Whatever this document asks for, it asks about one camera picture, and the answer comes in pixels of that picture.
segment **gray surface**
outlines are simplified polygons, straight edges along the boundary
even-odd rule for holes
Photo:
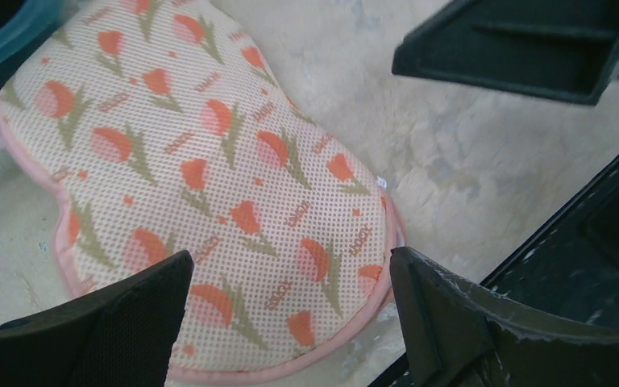
[[[307,115],[388,180],[410,244],[473,281],[619,153],[619,84],[591,109],[391,76],[394,48],[440,0],[215,3]],[[67,300],[48,250],[57,214],[0,154],[0,323]],[[393,315],[270,385],[366,385],[404,350]]]

